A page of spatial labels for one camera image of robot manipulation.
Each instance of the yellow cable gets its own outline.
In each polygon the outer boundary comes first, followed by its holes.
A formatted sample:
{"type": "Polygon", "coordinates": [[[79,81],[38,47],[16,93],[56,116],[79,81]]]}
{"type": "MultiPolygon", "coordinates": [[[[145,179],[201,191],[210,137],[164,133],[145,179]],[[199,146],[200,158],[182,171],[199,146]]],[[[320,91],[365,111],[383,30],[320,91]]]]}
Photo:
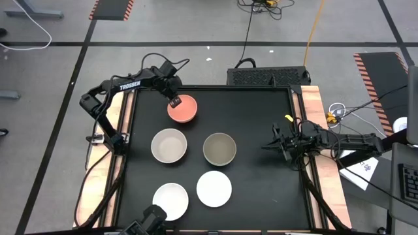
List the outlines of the yellow cable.
{"type": "Polygon", "coordinates": [[[303,59],[303,66],[306,66],[306,60],[308,58],[309,44],[311,44],[312,35],[314,35],[316,25],[318,24],[319,17],[321,15],[322,7],[324,6],[324,2],[325,2],[325,0],[321,0],[321,6],[319,6],[318,13],[316,14],[316,17],[315,17],[315,22],[313,23],[313,26],[312,26],[311,34],[309,35],[308,43],[307,43],[306,49],[305,49],[305,58],[303,59]]]}

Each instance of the white cable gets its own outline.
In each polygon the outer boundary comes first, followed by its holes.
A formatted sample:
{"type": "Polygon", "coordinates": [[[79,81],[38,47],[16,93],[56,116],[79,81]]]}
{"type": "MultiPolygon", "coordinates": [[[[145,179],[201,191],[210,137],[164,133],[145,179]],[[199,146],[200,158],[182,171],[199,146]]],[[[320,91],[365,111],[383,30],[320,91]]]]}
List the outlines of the white cable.
{"type": "MultiPolygon", "coordinates": [[[[334,113],[334,111],[335,110],[344,110],[344,113],[343,113],[343,117],[346,115],[346,112],[347,112],[347,110],[346,110],[346,106],[343,104],[343,103],[340,103],[340,102],[335,102],[335,103],[333,103],[333,104],[331,104],[330,106],[329,106],[329,108],[328,108],[328,112],[330,112],[330,113],[334,113]],[[334,105],[341,105],[342,106],[342,108],[337,108],[337,109],[334,109],[334,110],[331,110],[332,109],[332,107],[334,106],[334,105]]],[[[369,125],[371,125],[371,126],[373,126],[374,128],[375,128],[375,130],[377,130],[382,136],[384,136],[385,138],[386,138],[386,135],[385,134],[383,134],[375,125],[373,125],[373,123],[370,123],[369,121],[366,121],[364,118],[362,118],[362,117],[360,117],[359,115],[357,115],[357,114],[355,114],[354,112],[352,112],[352,113],[350,113],[350,114],[353,114],[354,116],[356,116],[356,117],[358,117],[360,120],[362,120],[362,121],[364,121],[365,123],[367,123],[367,124],[369,124],[369,125]]],[[[337,123],[336,125],[334,125],[334,126],[332,126],[332,127],[330,127],[330,128],[335,128],[335,127],[337,127],[337,126],[339,126],[339,124],[340,123],[337,123]]]]}
{"type": "Polygon", "coordinates": [[[42,26],[40,26],[35,20],[33,20],[32,19],[32,17],[30,17],[30,15],[26,12],[26,10],[16,1],[16,0],[13,0],[14,1],[14,3],[16,3],[17,4],[17,6],[18,7],[20,7],[21,8],[21,10],[26,14],[26,16],[27,17],[29,17],[29,19],[31,19],[31,21],[33,22],[33,23],[35,23],[37,26],[39,26],[49,37],[50,37],[50,41],[45,45],[45,46],[43,46],[43,47],[38,47],[38,48],[11,48],[11,47],[8,47],[8,46],[5,46],[5,45],[3,45],[3,44],[1,44],[0,43],[0,46],[2,46],[2,47],[4,47],[4,48],[6,48],[6,49],[9,49],[9,50],[17,50],[17,51],[28,51],[28,50],[40,50],[40,49],[45,49],[45,48],[47,48],[50,44],[51,44],[51,42],[52,42],[52,37],[51,37],[51,34],[49,34],[48,32],[47,32],[47,30],[45,30],[42,26]]]}

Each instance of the concrete floor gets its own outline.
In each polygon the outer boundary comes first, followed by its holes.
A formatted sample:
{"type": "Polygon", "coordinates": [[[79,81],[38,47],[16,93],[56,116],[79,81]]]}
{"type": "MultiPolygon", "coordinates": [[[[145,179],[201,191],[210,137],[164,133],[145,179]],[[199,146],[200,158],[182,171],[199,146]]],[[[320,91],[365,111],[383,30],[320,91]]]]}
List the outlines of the concrete floor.
{"type": "MultiPolygon", "coordinates": [[[[39,8],[62,10],[63,20],[38,20],[54,42],[84,41],[94,0],[36,0],[39,8]]],[[[249,41],[306,42],[320,0],[300,0],[283,10],[283,19],[274,21],[267,14],[253,15],[249,41]]],[[[404,42],[418,42],[416,0],[385,0],[404,42]]],[[[0,10],[13,7],[0,2],[0,10]]],[[[149,52],[159,52],[172,60],[190,58],[178,75],[184,84],[225,84],[226,70],[241,56],[241,46],[221,46],[245,39],[249,14],[236,7],[235,0],[142,0],[134,4],[127,22],[100,21],[92,42],[198,42],[202,46],[118,47],[90,46],[71,95],[68,110],[54,146],[40,193],[26,232],[66,230],[72,227],[72,213],[84,175],[84,157],[93,120],[79,107],[81,94],[113,74],[136,72],[140,60],[149,52]],[[209,48],[210,44],[222,42],[209,48]]],[[[9,35],[3,42],[44,42],[47,36],[27,18],[9,18],[0,14],[0,27],[9,35]]],[[[369,101],[354,53],[398,52],[397,47],[362,46],[362,42],[396,42],[383,11],[376,0],[326,1],[313,37],[314,42],[359,42],[358,47],[312,47],[307,68],[312,84],[321,89],[324,108],[333,102],[356,106],[369,101]]],[[[0,89],[15,89],[18,101],[0,100],[0,127],[10,134],[0,139],[0,234],[14,234],[40,161],[44,156],[64,94],[81,47],[51,46],[30,52],[0,51],[0,89]]],[[[418,48],[408,48],[418,63],[418,48]]],[[[247,47],[246,56],[258,66],[301,65],[304,47],[247,47]]],[[[146,65],[159,65],[157,57],[146,65]]],[[[381,129],[373,110],[358,115],[381,129]]],[[[375,132],[355,117],[344,123],[362,133],[375,132]]],[[[353,227],[374,232],[385,225],[386,210],[346,195],[353,227]]],[[[418,229],[399,223],[398,234],[418,234],[418,229]]]]}

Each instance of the red bowl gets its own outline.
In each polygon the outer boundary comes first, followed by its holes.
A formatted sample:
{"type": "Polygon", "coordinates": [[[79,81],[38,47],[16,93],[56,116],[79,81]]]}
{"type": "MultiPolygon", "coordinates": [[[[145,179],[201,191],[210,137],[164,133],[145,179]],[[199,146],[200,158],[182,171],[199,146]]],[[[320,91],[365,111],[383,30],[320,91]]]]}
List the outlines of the red bowl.
{"type": "Polygon", "coordinates": [[[176,108],[167,105],[167,112],[174,121],[186,123],[196,116],[197,103],[190,95],[179,95],[179,98],[182,102],[176,108]]]}

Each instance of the wooden frame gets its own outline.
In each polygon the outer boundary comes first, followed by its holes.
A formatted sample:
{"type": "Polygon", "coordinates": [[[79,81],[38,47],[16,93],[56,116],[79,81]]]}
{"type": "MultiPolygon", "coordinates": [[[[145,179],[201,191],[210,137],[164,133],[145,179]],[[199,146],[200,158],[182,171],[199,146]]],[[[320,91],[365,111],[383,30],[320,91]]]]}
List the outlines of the wooden frame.
{"type": "MultiPolygon", "coordinates": [[[[319,88],[317,86],[302,86],[301,88],[306,117],[310,121],[319,124],[325,129],[328,129],[322,105],[321,95],[319,93],[319,88]]],[[[124,113],[125,116],[122,119],[123,123],[121,126],[121,131],[123,133],[127,133],[128,131],[129,118],[132,112],[133,98],[134,93],[130,92],[127,94],[126,109],[124,113]]],[[[112,105],[107,111],[107,117],[114,127],[118,126],[118,121],[120,120],[120,113],[123,104],[122,100],[123,93],[118,93],[117,95],[115,95],[112,101],[112,105]]],[[[293,94],[293,103],[295,105],[296,115],[300,117],[300,106],[298,103],[298,97],[295,93],[293,94]]],[[[90,149],[88,167],[90,167],[100,157],[102,157],[103,154],[106,153],[106,151],[107,149],[103,145],[92,146],[90,149]]],[[[326,156],[329,156],[329,153],[329,150],[325,150],[322,152],[322,154],[326,156]]],[[[83,223],[90,216],[90,214],[97,207],[98,203],[101,201],[103,197],[110,168],[110,160],[111,157],[110,154],[108,154],[108,156],[103,160],[103,162],[99,163],[91,171],[90,175],[86,180],[76,213],[78,222],[80,224],[83,223]]],[[[315,157],[315,160],[317,167],[316,170],[319,176],[319,184],[321,186],[323,198],[331,207],[332,211],[338,216],[341,222],[343,222],[343,224],[345,224],[347,227],[351,227],[351,221],[347,210],[346,199],[344,197],[344,192],[340,181],[340,174],[336,163],[332,159],[321,155],[315,157]]],[[[120,163],[121,159],[116,159],[116,168],[114,171],[113,179],[117,176],[119,172],[120,163]]],[[[312,176],[312,170],[314,169],[308,168],[308,175],[310,177],[312,176]]],[[[106,227],[112,225],[115,198],[116,194],[113,195],[107,207],[106,217],[104,219],[104,225],[106,227]]],[[[312,202],[312,211],[315,227],[322,228],[319,206],[312,194],[310,200],[312,202]]],[[[333,228],[330,222],[328,222],[328,225],[330,228],[333,228]]]]}

